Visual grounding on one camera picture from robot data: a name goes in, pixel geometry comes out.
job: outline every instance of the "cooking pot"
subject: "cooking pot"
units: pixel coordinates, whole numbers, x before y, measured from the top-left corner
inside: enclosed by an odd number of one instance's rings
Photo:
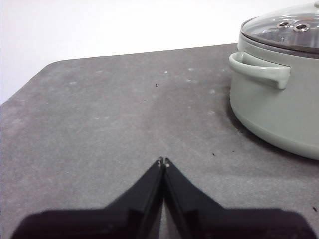
[[[268,143],[319,159],[319,1],[246,21],[237,48],[237,118]]]

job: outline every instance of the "gray countertop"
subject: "gray countertop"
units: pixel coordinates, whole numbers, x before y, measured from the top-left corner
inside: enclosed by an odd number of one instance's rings
[[[318,235],[319,161],[273,147],[237,120],[229,104],[235,51],[46,66],[1,106],[1,238],[30,213],[106,206],[161,155],[224,207],[293,210]]]

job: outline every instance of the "side handle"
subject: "side handle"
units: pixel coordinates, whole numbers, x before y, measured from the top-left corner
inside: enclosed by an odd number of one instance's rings
[[[229,57],[230,68],[251,79],[285,89],[290,76],[290,67],[279,65],[251,56],[246,52],[236,52]]]

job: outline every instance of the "lid rim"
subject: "lid rim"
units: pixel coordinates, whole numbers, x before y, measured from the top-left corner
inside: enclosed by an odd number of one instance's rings
[[[319,54],[316,52],[298,51],[294,49],[287,49],[283,47],[277,47],[277,46],[265,44],[263,42],[256,41],[255,39],[251,39],[250,37],[246,36],[242,32],[240,32],[240,38],[242,38],[244,41],[246,41],[249,44],[252,44],[254,46],[257,46],[266,50],[275,51],[275,52],[293,55],[293,56],[319,59]]]
[[[244,33],[242,29],[240,30],[240,32],[244,36],[246,36],[247,38],[249,38],[251,40],[254,40],[254,41],[257,41],[259,43],[263,43],[265,45],[275,46],[275,47],[278,47],[278,48],[289,49],[289,50],[293,50],[293,51],[302,51],[302,52],[319,54],[319,48],[279,44],[279,43],[277,43],[275,41],[266,40],[266,39],[263,39],[263,38],[257,37],[257,36],[251,36],[251,35],[249,35],[247,33]]]

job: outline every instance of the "pot lid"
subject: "pot lid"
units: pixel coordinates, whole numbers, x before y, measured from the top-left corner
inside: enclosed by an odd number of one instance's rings
[[[248,20],[241,32],[267,45],[319,53],[319,1]]]

